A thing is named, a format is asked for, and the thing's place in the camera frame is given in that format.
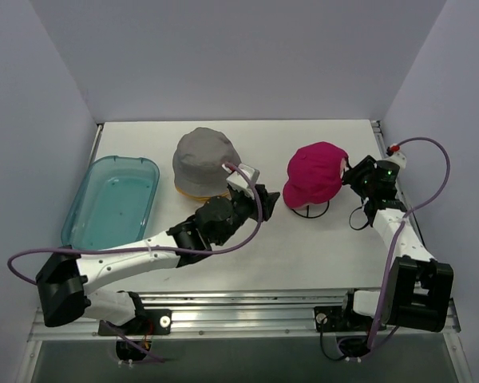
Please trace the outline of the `yellow bucket hat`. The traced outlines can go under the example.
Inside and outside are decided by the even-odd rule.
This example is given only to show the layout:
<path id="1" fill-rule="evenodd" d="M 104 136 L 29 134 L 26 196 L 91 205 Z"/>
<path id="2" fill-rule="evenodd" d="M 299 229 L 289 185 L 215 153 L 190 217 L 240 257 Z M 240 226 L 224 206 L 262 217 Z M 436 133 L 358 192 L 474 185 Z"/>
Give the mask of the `yellow bucket hat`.
<path id="1" fill-rule="evenodd" d="M 226 191 L 225 193 L 222 193 L 222 194 L 218 194 L 218 195 L 195 195 L 195 194 L 188 193 L 188 192 L 184 191 L 183 189 L 181 189 L 179 187 L 175 187 L 175 189 L 177 190 L 177 192 L 179 192 L 184 197 L 189 198 L 189 199 L 194 199 L 195 201 L 200 201 L 200 202 L 207 201 L 207 200 L 211 199 L 212 197 L 217 197 L 217 196 L 219 196 L 219 197 L 229 197 L 230 196 L 230 193 L 228 191 Z"/>

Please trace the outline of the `magenta baseball cap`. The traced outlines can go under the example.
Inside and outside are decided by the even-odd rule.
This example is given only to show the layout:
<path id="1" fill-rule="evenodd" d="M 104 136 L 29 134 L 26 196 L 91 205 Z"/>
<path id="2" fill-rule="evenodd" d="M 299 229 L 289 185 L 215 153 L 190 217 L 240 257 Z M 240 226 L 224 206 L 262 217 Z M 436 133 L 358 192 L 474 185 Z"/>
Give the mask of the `magenta baseball cap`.
<path id="1" fill-rule="evenodd" d="M 341 159 L 346 151 L 321 141 L 299 148 L 287 165 L 288 180 L 283 187 L 283 201 L 290 209 L 321 204 L 333 199 L 342 187 Z"/>

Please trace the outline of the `grey bucket hat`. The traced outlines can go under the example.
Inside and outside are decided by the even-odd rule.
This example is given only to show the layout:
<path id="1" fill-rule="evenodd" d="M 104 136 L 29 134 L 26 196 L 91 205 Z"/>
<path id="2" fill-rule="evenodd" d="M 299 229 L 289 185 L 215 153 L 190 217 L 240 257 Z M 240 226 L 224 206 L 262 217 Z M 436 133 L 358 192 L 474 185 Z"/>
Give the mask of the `grey bucket hat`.
<path id="1" fill-rule="evenodd" d="M 172 158 L 174 185 L 195 195 L 228 191 L 222 164 L 241 163 L 233 143 L 220 131 L 198 127 L 183 135 Z"/>

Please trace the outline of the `light pink baseball cap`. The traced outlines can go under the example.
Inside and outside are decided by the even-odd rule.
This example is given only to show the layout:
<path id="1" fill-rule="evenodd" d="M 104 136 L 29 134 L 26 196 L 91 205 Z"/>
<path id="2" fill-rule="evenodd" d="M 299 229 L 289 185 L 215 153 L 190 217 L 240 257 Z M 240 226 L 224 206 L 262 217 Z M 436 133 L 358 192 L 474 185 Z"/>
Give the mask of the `light pink baseball cap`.
<path id="1" fill-rule="evenodd" d="M 348 169 L 349 169 L 348 158 L 344 157 L 341 159 L 341 163 L 340 163 L 339 175 L 341 179 L 344 177 L 344 174 L 346 173 Z"/>

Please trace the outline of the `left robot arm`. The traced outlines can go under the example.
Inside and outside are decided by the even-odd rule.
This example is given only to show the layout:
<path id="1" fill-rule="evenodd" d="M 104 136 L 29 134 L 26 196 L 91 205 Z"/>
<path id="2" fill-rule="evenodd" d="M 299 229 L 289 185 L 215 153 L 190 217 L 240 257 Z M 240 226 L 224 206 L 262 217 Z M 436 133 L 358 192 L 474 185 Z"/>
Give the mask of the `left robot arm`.
<path id="1" fill-rule="evenodd" d="M 258 195 L 231 190 L 229 197 L 212 197 L 184 222 L 143 241 L 83 254 L 71 247 L 57 249 L 35 278 L 47 327 L 79 318 L 108 322 L 126 334 L 145 324 L 138 293 L 109 291 L 116 281 L 152 270 L 175 269 L 224 254 L 224 244 L 249 220 L 268 221 L 280 194 L 257 184 Z"/>

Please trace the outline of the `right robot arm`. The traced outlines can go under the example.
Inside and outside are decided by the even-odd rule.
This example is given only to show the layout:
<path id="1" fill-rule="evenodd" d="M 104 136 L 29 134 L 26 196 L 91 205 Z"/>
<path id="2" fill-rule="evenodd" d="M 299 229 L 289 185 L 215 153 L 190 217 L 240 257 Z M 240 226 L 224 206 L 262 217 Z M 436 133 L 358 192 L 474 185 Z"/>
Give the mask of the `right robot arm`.
<path id="1" fill-rule="evenodd" d="M 380 291 L 355 290 L 338 310 L 347 329 L 357 329 L 367 318 L 380 324 L 440 332 L 445 326 L 453 285 L 453 269 L 438 262 L 411 227 L 407 209 L 397 198 L 396 181 L 406 158 L 394 154 L 385 160 L 365 157 L 348 168 L 342 184 L 361 201 L 367 225 L 389 250 L 388 269 Z"/>

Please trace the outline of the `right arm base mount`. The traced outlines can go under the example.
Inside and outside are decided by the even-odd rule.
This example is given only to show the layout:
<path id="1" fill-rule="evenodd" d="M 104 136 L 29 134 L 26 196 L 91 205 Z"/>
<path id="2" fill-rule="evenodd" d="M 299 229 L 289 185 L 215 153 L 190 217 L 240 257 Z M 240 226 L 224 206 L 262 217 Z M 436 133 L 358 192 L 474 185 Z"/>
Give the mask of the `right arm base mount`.
<path id="1" fill-rule="evenodd" d="M 354 290 L 346 293 L 341 306 L 315 306 L 313 309 L 315 330 L 319 333 L 319 347 L 328 361 L 340 362 L 353 359 L 360 362 L 372 352 L 372 349 L 367 347 L 367 338 L 370 334 L 372 318 L 355 313 L 353 306 Z M 325 350 L 324 334 L 354 332 L 362 332 L 364 335 L 336 338 L 337 356 L 331 356 Z"/>

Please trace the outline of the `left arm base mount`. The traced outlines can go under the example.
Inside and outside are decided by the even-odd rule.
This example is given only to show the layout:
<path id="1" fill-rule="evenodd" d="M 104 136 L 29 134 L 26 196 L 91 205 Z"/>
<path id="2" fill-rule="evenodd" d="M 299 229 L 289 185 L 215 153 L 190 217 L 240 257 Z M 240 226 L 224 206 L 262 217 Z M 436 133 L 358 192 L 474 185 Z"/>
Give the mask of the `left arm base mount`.
<path id="1" fill-rule="evenodd" d="M 120 363 L 135 365 L 166 362 L 166 358 L 154 354 L 152 339 L 154 336 L 169 335 L 171 329 L 172 311 L 154 309 L 122 326 L 100 321 L 97 333 L 103 337 L 115 336 L 114 356 Z"/>

